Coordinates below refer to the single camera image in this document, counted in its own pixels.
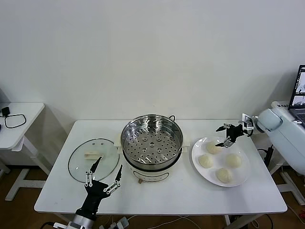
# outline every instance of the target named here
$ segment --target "white table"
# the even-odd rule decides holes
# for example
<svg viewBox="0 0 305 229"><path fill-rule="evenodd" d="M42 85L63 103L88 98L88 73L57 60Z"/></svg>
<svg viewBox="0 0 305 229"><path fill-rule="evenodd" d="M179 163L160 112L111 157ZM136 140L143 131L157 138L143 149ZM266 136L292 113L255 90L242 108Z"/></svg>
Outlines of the white table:
<svg viewBox="0 0 305 229"><path fill-rule="evenodd" d="M1 130L0 130L0 150L12 150L21 151L22 146L25 145L29 150L29 157L46 173L49 174L51 170L51 165L45 159L45 157L39 154L35 146L27 139L24 135L32 123L35 121L37 116L44 108L43 103L9 103L0 104L1 108L8 106L11 115L24 114L26 117L26 123L22 126L8 129L5 127L4 118L0 118ZM0 176L3 173L9 173L10 170L7 168L3 162L0 161ZM16 179L14 185L7 194L5 200L12 201L18 192L20 187L43 187L44 181L31 181L24 180L29 169L23 169Z"/></svg>
<svg viewBox="0 0 305 229"><path fill-rule="evenodd" d="M77 121L75 122L35 204L38 212L72 214L86 197L84 185L68 172L68 160L74 149L93 138L116 141L128 121ZM123 164L122 186L110 198L102 200L98 214L119 215L232 215L243 216L228 228L238 228L259 217L262 213L285 212L287 206L273 179L259 156L251 138L238 138L239 146L251 163L251 175L240 186L225 188L205 180L190 160L193 144L202 137L225 132L215 130L223 123L237 124L233 120L177 120L182 132L191 142L188 153L183 153L174 165L168 179L158 183L138 183L129 171L127 162L120 161L103 182L114 181L120 164Z"/></svg>

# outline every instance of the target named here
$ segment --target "power cord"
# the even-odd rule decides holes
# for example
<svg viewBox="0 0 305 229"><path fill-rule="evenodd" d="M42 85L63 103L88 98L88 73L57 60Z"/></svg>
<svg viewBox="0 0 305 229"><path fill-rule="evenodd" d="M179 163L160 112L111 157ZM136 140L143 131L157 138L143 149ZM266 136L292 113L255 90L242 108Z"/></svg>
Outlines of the power cord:
<svg viewBox="0 0 305 229"><path fill-rule="evenodd" d="M44 226L46 226L46 225L50 225L50 226L54 226L54 224L55 223L53 223L53 222L45 222L41 227L40 227L40 229L43 229L44 228Z"/></svg>
<svg viewBox="0 0 305 229"><path fill-rule="evenodd" d="M274 225L273 225L273 221L272 221L271 217L270 217L268 214L265 214L265 215L267 215L268 218L270 219L270 222L271 222L271 229L273 229ZM256 220L253 220L253 221L251 222L251 224L252 224L252 226L255 227L256 229L259 228L259 223L258 223Z"/></svg>
<svg viewBox="0 0 305 229"><path fill-rule="evenodd" d="M189 217L189 216L179 216L178 219L175 219L175 220L173 220L173 221L169 221L169 222L166 222L166 223L162 223L162 224L160 224L160 225L158 225L158 226L155 226L155 227L152 227L152 228L147 228L147 229L158 228L158 227L160 227L160 226L162 226L162 225L169 224L169 223L173 223L173 222L178 221L178 220L180 220L180 219L187 219L188 221L191 221L198 229L201 229L194 221L192 221L191 219L188 219L187 217Z"/></svg>
<svg viewBox="0 0 305 229"><path fill-rule="evenodd" d="M131 220L133 217L136 217L136 216L137 216L137 215L129 217L129 218L127 219L127 221Z"/></svg>
<svg viewBox="0 0 305 229"><path fill-rule="evenodd" d="M297 216L297 218L299 219L299 221L300 221L302 224L305 225L305 223L301 220L301 218L298 216L298 214L297 214L288 204L286 204L286 205L287 205L287 207L289 207L290 210L292 210L292 212Z"/></svg>
<svg viewBox="0 0 305 229"><path fill-rule="evenodd" d="M22 117L24 118L23 123L18 124L18 125L15 125L15 126L8 126L7 121L6 121L7 118L9 118L9 117L15 117L15 116L22 116ZM8 129L13 129L13 128L16 128L16 127L18 127L18 126L22 126L22 125L24 125L24 124L27 122L27 119L25 118L24 114L12 114L12 115L8 115L8 116L2 116L2 115L0 115L0 117L1 117L1 118L4 118L5 127L8 128Z"/></svg>
<svg viewBox="0 0 305 229"><path fill-rule="evenodd" d="M266 167L268 167L270 164L270 161L271 161L273 151L274 151L273 145L271 145L267 150L266 149L258 149L258 150L263 150L266 153L266 156L264 158L264 163L265 163Z"/></svg>

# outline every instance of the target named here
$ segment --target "cable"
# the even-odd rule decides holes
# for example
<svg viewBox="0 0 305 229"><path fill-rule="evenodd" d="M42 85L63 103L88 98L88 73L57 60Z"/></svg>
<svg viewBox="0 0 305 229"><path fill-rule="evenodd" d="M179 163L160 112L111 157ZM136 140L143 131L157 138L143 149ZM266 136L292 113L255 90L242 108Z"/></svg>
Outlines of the cable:
<svg viewBox="0 0 305 229"><path fill-rule="evenodd" d="M251 222L252 226L255 227L256 229L259 228L259 223L256 220L253 220Z"/></svg>
<svg viewBox="0 0 305 229"><path fill-rule="evenodd" d="M297 214L288 204L286 204L286 205L287 205L287 207L289 207L290 210L292 210L292 212L297 216L297 218L300 220L300 222L301 222L302 224L305 225L305 223L301 220L301 218L298 216L298 214Z"/></svg>
<svg viewBox="0 0 305 229"><path fill-rule="evenodd" d="M129 217L129 218L127 219L127 221L131 220L133 217L136 217L136 216L137 216L137 215Z"/></svg>
<svg viewBox="0 0 305 229"><path fill-rule="evenodd" d="M170 221L170 222L162 223L162 224L160 224L160 225L158 225L158 226L155 226L155 227L152 227L152 228L147 228L147 229L158 228L158 227L160 227L160 226L162 226L162 225L164 225L164 224L173 223L173 222L178 221L178 220L180 220L180 219L187 219L188 221L191 221L198 229L201 229L194 221L192 221L191 219L188 219L187 217L189 217L189 216L179 216L178 219L175 219L175 220Z"/></svg>
<svg viewBox="0 0 305 229"><path fill-rule="evenodd" d="M15 125L15 126L8 126L7 125L7 122L6 122L6 119L9 118L9 117L14 117L14 116L22 116L24 118L24 122L19 124L19 125ZM18 126L22 126L24 125L26 122L27 122L27 119L25 118L24 114L11 114L11 115L8 115L8 116L2 116L0 115L1 118L4 118L4 123L5 123L5 127L8 128L8 129L13 129L13 128L16 128Z"/></svg>
<svg viewBox="0 0 305 229"><path fill-rule="evenodd" d="M53 223L53 222L45 222L41 227L40 227L40 229L43 229L44 228L44 226L46 226L46 225L50 225L50 226L54 226L54 224L55 223Z"/></svg>
<svg viewBox="0 0 305 229"><path fill-rule="evenodd" d="M268 214L265 214L265 215L267 215L268 218L270 219L270 221L271 221L271 229L273 229L273 221L272 221L271 217L270 217ZM253 221L251 222L251 224L252 224L252 226L255 227L256 229L259 228L259 223L258 223L256 220L253 220Z"/></svg>
<svg viewBox="0 0 305 229"><path fill-rule="evenodd" d="M270 217L268 214L266 214L266 215L267 215L268 218L270 219L270 221L271 221L271 229L273 229L273 221L272 221L271 217Z"/></svg>
<svg viewBox="0 0 305 229"><path fill-rule="evenodd" d="M111 215L109 216L109 218L108 218L108 220L107 220L107 222L105 223L105 225L109 222L109 220L110 220L110 217L111 217Z"/></svg>
<svg viewBox="0 0 305 229"><path fill-rule="evenodd" d="M158 228L158 227L160 227L160 226L162 226L162 225L165 225L165 224L168 224L168 223L173 223L173 222L175 222L175 221L177 221L177 220L180 220L180 219L186 218L186 217L189 217L189 216L184 216L184 217L181 217L181 216L180 216L178 219L175 219L175 220L173 220L173 221L166 222L166 223L162 223L162 224L160 224L160 225L158 225L158 226L155 226L155 227L152 227L152 228L147 228L147 229Z"/></svg>
<svg viewBox="0 0 305 229"><path fill-rule="evenodd" d="M196 225L196 227L198 227L199 229L201 229L199 226L198 226L198 224L196 224L194 221L192 221L191 219L189 219L189 218L184 218L184 219L187 219L187 220L189 220L189 221L191 221L194 225Z"/></svg>

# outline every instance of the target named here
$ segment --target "laptop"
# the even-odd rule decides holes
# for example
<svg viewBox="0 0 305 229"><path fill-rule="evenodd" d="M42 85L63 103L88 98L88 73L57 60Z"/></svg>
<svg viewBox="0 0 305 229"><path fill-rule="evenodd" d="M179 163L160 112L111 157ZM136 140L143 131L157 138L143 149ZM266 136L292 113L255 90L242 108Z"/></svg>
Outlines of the laptop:
<svg viewBox="0 0 305 229"><path fill-rule="evenodd" d="M288 110L305 127L305 65L299 67Z"/></svg>

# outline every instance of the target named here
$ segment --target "table leg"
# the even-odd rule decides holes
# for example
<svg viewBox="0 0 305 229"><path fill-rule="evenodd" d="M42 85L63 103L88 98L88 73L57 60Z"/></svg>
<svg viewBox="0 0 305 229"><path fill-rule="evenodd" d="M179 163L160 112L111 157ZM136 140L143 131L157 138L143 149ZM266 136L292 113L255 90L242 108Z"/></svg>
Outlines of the table leg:
<svg viewBox="0 0 305 229"><path fill-rule="evenodd" d="M247 225L248 223L252 222L253 220L261 217L263 214L258 215L243 215L234 222L230 223L228 226L226 226L224 229L239 229L243 227L244 225Z"/></svg>
<svg viewBox="0 0 305 229"><path fill-rule="evenodd" d="M10 188L9 193L5 197L6 201L12 201L17 194L20 187L38 187L42 188L45 181L44 180L25 180L26 175L28 174L29 169L23 169L19 176L17 177L15 183Z"/></svg>
<svg viewBox="0 0 305 229"><path fill-rule="evenodd" d="M10 172L10 169L7 168L1 160L0 160L0 169L3 170L6 174Z"/></svg>
<svg viewBox="0 0 305 229"><path fill-rule="evenodd" d="M303 197L300 190L297 188L291 177L286 172L280 172L281 177L286 184L276 185L278 190L282 192L292 192L299 205L305 205L305 198Z"/></svg>
<svg viewBox="0 0 305 229"><path fill-rule="evenodd" d="M42 155L38 153L38 150L36 147L32 144L32 142L29 141L29 139L24 136L24 142L23 144L25 147L31 152L29 155L30 158L47 174L50 174L52 166L47 161L47 159Z"/></svg>
<svg viewBox="0 0 305 229"><path fill-rule="evenodd" d="M5 166L5 164L0 160L0 178L3 176L4 173L9 173L10 172L10 169L7 168Z"/></svg>

